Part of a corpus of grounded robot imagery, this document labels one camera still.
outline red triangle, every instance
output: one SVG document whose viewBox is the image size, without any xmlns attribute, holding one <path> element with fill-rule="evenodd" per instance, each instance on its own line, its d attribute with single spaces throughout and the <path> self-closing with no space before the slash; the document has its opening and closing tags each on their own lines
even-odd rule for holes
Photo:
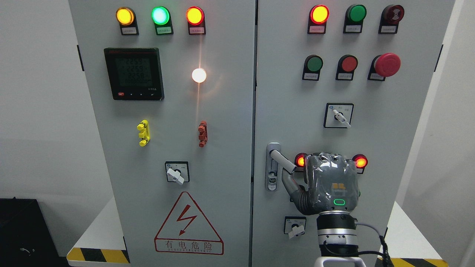
<svg viewBox="0 0 475 267">
<path fill-rule="evenodd" d="M 154 243 L 157 252 L 224 254 L 223 240 L 186 191 L 181 192 L 168 213 Z"/>
</svg>

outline white indicator light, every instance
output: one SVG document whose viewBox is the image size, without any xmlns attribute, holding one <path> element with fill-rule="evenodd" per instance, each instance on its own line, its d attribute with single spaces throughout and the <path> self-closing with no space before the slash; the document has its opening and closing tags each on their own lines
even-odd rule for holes
<svg viewBox="0 0 475 267">
<path fill-rule="evenodd" d="M 206 80 L 206 71 L 202 68 L 197 68 L 191 73 L 191 78 L 197 83 L 202 83 Z"/>
</svg>

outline lightning bolt symbol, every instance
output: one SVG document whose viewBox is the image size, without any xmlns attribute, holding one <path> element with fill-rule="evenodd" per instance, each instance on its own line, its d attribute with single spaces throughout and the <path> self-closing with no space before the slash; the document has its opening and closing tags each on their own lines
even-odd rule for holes
<svg viewBox="0 0 475 267">
<path fill-rule="evenodd" d="M 178 217 L 177 221 L 182 221 L 182 220 L 186 220 L 186 219 L 191 219 L 188 224 L 185 226 L 185 228 L 183 230 L 180 230 L 180 234 L 179 236 L 181 236 L 182 234 L 185 233 L 185 230 L 186 228 L 188 228 L 188 226 L 190 226 L 190 224 L 196 219 L 196 217 L 198 215 L 195 215 L 195 216 L 190 216 L 190 217 L 186 217 L 186 218 L 183 218 L 183 216 L 185 215 L 185 213 L 190 209 L 190 205 L 186 205 L 186 207 L 183 209 L 183 211 L 181 212 L 180 216 Z"/>
</svg>

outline digital power meter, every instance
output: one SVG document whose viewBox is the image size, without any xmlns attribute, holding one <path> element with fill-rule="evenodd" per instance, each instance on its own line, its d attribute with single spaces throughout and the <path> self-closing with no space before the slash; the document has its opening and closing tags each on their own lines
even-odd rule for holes
<svg viewBox="0 0 475 267">
<path fill-rule="evenodd" d="M 163 100 L 158 48 L 105 48 L 114 100 Z"/>
</svg>

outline white switch handle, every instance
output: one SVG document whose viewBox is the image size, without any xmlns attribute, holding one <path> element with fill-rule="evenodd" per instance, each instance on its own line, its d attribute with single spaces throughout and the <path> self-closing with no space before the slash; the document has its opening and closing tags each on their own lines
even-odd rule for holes
<svg viewBox="0 0 475 267">
<path fill-rule="evenodd" d="M 292 227 L 292 231 L 289 232 L 289 239 L 293 237 L 298 237 L 299 235 L 303 235 L 305 233 L 305 227 L 303 225 L 297 227 Z"/>
<path fill-rule="evenodd" d="M 173 169 L 169 168 L 167 171 L 167 175 L 172 177 L 175 182 L 177 182 L 179 185 L 183 185 L 185 182 L 185 179 L 180 176 L 180 172 L 174 171 Z"/>
<path fill-rule="evenodd" d="M 343 116 L 338 110 L 333 109 L 333 113 L 335 113 L 335 117 L 338 121 L 340 121 L 342 124 L 344 124 L 346 127 L 350 128 L 351 125 L 348 122 L 348 120 Z"/>
</svg>

